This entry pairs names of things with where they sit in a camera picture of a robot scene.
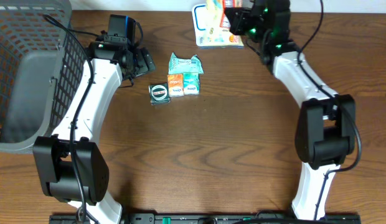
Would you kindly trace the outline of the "grey plastic mesh basket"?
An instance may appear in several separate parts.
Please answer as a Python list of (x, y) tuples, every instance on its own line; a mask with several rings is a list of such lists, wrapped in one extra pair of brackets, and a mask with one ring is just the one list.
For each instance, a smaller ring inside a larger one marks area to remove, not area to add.
[(30, 154), (65, 117), (83, 75), (69, 1), (0, 0), (0, 152)]

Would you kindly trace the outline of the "orange snack packet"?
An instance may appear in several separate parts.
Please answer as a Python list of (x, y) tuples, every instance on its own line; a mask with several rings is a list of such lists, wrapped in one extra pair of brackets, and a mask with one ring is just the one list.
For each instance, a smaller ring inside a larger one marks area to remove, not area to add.
[(184, 96), (183, 74), (168, 75), (167, 84), (170, 97)]

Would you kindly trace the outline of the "white barcode scanner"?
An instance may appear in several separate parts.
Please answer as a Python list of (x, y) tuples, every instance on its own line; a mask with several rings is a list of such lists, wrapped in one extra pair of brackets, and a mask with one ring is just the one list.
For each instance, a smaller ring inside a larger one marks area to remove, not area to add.
[(195, 42), (201, 49), (208, 49), (209, 44), (205, 43), (205, 32), (207, 27), (207, 8), (206, 4), (197, 4), (193, 6), (192, 19), (194, 24)]

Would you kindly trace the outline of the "yellow white snack bag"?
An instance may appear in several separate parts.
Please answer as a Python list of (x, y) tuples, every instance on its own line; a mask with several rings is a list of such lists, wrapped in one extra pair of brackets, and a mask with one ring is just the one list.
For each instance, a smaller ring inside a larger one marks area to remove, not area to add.
[(236, 47), (243, 48), (244, 44), (238, 35), (230, 31), (230, 22), (224, 14), (227, 7), (242, 7), (241, 0), (206, 0), (207, 27), (205, 32), (205, 43), (209, 49)]

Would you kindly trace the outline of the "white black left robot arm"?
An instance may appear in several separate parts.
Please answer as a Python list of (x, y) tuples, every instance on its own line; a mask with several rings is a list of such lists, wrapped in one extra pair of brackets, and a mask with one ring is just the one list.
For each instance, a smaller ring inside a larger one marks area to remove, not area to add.
[(119, 88), (155, 68), (142, 46), (139, 22), (111, 15), (108, 29), (83, 47), (66, 30), (56, 81), (53, 130), (38, 137), (33, 155), (44, 195), (76, 209), (75, 223), (122, 223), (123, 207), (108, 191), (110, 171), (98, 142), (110, 101)]

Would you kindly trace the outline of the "teal tissue packet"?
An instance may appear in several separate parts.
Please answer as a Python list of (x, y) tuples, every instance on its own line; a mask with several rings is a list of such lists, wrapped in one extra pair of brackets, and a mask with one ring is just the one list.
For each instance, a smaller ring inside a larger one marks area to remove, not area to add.
[(198, 95), (200, 93), (200, 80), (198, 73), (184, 73), (184, 94)]

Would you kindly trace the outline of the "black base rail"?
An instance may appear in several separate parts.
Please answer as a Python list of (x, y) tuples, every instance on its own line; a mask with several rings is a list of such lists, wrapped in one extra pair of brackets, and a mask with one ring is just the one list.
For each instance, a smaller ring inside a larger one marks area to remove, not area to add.
[[(130, 213), (121, 218), (122, 224), (203, 224), (203, 223), (237, 223), (252, 220), (260, 220), (261, 223), (281, 223), (281, 222), (263, 222), (266, 220), (292, 220), (291, 216), (278, 212), (259, 212), (256, 215), (156, 215), (153, 213)], [(73, 215), (51, 215), (50, 224), (77, 223)], [(359, 215), (326, 215), (324, 218), (317, 220), (316, 223), (346, 223), (360, 224)]]

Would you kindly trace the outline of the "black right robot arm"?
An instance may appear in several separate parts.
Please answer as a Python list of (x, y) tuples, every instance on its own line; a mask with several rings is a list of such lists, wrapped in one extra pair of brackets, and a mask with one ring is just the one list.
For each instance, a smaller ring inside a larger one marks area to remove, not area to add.
[(230, 32), (258, 44), (254, 52), (287, 88), (299, 106), (294, 145), (301, 161), (297, 193), (289, 214), (258, 212), (253, 223), (360, 223), (360, 216), (325, 212), (334, 176), (353, 169), (346, 157), (362, 144), (355, 125), (355, 101), (328, 87), (310, 67), (304, 49), (290, 38), (290, 2), (254, 1), (252, 7), (226, 7)]

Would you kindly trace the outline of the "green wipes pack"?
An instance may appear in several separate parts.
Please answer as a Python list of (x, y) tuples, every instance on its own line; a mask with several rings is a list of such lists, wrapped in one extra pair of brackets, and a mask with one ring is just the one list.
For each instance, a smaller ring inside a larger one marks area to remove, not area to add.
[(173, 52), (169, 61), (168, 74), (174, 75), (179, 73), (198, 73), (203, 74), (202, 63), (197, 55), (189, 59), (178, 58)]

